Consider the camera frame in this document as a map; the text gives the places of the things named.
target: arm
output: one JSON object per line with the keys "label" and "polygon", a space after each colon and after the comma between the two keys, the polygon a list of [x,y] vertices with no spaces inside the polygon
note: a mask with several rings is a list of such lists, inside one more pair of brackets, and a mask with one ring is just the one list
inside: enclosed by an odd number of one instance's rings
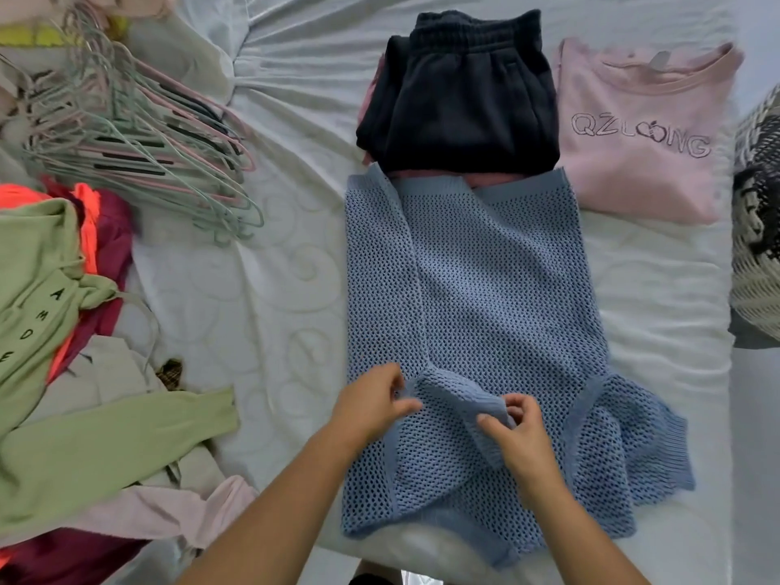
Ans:
{"label": "arm", "polygon": [[331,420],[177,585],[295,585],[349,465],[397,420],[422,408],[394,400],[401,370],[387,363],[342,390]]}
{"label": "arm", "polygon": [[536,400],[508,394],[504,401],[518,423],[514,430],[489,415],[479,415],[477,422],[501,448],[520,499],[536,516],[564,583],[650,585],[569,492]]}

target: open-knit fabric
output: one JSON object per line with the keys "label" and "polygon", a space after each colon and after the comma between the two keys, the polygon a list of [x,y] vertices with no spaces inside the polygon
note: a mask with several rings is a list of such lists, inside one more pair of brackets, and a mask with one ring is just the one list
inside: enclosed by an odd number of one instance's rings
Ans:
{"label": "open-knit fabric", "polygon": [[544,546],[479,412],[538,400],[563,476],[611,537],[633,506],[693,489],[686,421],[615,373],[563,171],[472,191],[376,164],[346,193],[349,379],[401,364],[424,409],[369,445],[346,479],[342,528],[422,521],[503,567]]}

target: bed cover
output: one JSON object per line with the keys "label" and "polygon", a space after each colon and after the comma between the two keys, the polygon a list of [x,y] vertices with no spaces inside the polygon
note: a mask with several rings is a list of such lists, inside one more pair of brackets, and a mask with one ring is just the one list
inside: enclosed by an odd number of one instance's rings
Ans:
{"label": "bed cover", "polygon": [[[390,35],[408,33],[420,11],[498,18],[538,7],[548,57],[564,36],[596,47],[661,48],[712,48],[735,37],[729,0],[221,0],[219,8],[195,1],[184,0],[185,22],[203,23],[203,36],[219,48],[212,79],[235,84],[232,109],[257,133],[258,170],[247,189],[267,221],[251,240],[225,249],[188,222],[145,212],[133,255],[160,322],[154,359],[181,356],[191,389],[235,387],[242,426],[218,440],[219,460],[259,489],[326,421],[344,383],[342,196],[347,176],[364,169],[356,114]],[[689,422],[697,490],[639,509],[637,534],[619,541],[658,585],[731,580],[732,125],[717,144],[716,225],[582,214],[615,366]],[[142,349],[145,324],[127,310],[119,328]],[[399,525],[350,541],[339,516],[337,503],[321,546],[462,585],[560,583],[547,552],[499,574],[452,533]]]}

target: orange garment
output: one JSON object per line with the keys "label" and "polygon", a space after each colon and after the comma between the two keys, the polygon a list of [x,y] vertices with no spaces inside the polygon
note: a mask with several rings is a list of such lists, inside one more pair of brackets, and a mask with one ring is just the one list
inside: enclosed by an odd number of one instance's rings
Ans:
{"label": "orange garment", "polygon": [[51,199],[46,193],[39,193],[26,186],[14,185],[10,182],[0,185],[0,209],[15,209],[22,205],[40,203]]}
{"label": "orange garment", "polygon": [[[81,252],[84,255],[84,272],[88,275],[98,274],[98,218],[100,217],[100,194],[93,191],[90,186],[78,182],[73,187],[73,194],[84,204],[84,223],[81,225]],[[68,353],[68,347],[73,340],[73,333],[68,335],[64,343],[59,346],[54,354],[52,365],[49,367],[46,382],[54,379],[54,374]]]}

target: woven basket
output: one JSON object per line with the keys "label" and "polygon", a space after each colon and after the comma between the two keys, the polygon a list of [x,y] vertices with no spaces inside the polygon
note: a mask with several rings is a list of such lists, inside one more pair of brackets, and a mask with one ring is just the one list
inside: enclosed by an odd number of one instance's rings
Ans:
{"label": "woven basket", "polygon": [[731,304],[780,339],[780,84],[739,126],[735,172]]}

